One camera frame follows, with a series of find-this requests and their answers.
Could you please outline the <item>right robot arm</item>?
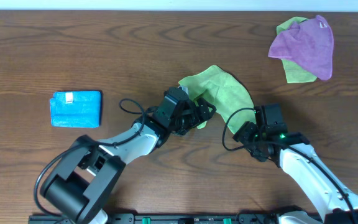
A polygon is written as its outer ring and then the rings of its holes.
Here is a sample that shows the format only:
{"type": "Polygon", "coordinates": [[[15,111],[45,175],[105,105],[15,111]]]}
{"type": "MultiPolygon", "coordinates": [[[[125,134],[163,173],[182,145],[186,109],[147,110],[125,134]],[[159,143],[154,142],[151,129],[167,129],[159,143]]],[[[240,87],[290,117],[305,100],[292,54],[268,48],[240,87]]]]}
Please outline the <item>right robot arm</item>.
{"type": "Polygon", "coordinates": [[[285,126],[245,122],[234,134],[251,156],[270,159],[288,174],[314,205],[323,223],[358,223],[358,195],[322,162],[309,140],[285,126]]]}

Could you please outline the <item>light green cloth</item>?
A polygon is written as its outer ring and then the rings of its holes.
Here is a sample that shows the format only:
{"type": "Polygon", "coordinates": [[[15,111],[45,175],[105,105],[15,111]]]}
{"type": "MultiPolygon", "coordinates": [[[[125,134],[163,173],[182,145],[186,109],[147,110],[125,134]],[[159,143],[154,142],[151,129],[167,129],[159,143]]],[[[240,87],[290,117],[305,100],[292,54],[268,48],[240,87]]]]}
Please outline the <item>light green cloth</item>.
{"type": "Polygon", "coordinates": [[[255,123],[254,104],[246,88],[231,74],[217,65],[203,72],[182,78],[178,82],[188,89],[189,98],[196,101],[204,98],[216,107],[217,114],[228,124],[234,134],[246,122],[255,123]]]}

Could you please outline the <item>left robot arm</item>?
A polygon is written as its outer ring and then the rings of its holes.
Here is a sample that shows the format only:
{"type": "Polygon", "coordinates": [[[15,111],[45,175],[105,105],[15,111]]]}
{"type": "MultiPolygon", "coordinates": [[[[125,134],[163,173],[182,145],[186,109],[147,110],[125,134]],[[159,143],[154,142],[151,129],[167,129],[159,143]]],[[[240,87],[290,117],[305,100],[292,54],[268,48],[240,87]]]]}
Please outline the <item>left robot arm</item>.
{"type": "Polygon", "coordinates": [[[95,141],[80,136],[50,161],[34,184],[34,202],[43,197],[58,209],[58,217],[73,223],[107,223],[103,207],[126,165],[160,148],[171,134],[185,135],[212,118],[216,107],[203,98],[166,96],[159,106],[141,108],[127,131],[95,141]]]}

